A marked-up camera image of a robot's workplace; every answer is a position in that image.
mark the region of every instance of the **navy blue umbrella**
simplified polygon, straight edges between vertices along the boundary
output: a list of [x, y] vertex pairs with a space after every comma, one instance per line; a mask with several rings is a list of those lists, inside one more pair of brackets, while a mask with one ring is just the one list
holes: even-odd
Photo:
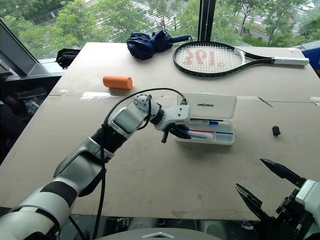
[[163, 52], [173, 46], [173, 43], [188, 41], [190, 35], [180, 35], [171, 37], [163, 30], [152, 33], [149, 36], [145, 33], [133, 32], [126, 41], [126, 46], [131, 55], [138, 59], [152, 58], [154, 53]]

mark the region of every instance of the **small black cap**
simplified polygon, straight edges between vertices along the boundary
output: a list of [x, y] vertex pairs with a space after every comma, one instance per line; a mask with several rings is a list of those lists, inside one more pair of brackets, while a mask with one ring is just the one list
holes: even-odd
[[278, 126], [273, 126], [272, 127], [272, 133], [273, 133], [273, 136], [278, 136], [279, 134], [281, 134], [281, 132], [279, 130], [279, 127]]

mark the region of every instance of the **window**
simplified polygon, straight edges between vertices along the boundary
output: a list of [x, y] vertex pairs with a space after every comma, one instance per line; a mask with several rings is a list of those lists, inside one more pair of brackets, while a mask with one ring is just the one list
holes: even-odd
[[80, 49], [87, 42], [125, 43], [132, 32], [152, 33], [162, 28], [173, 36], [189, 31], [196, 36], [198, 30], [198, 1], [191, 4], [187, 0], [2, 2], [1, 19], [37, 59], [55, 58], [60, 49]]
[[211, 40], [258, 47], [320, 40], [320, 1], [217, 0]]

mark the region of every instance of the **racket strings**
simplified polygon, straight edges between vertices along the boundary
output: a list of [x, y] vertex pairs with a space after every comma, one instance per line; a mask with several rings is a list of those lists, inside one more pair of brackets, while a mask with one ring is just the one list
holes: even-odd
[[189, 71], [210, 74], [235, 69], [244, 63], [244, 57], [228, 47], [201, 43], [179, 49], [175, 61]]

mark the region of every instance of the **tennis racket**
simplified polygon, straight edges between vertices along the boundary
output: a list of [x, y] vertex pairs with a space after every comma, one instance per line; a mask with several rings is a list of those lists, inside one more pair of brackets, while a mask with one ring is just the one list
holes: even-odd
[[308, 58], [258, 56], [219, 42], [193, 41], [173, 53], [174, 65], [181, 71], [201, 77], [219, 77], [256, 64], [306, 66]]

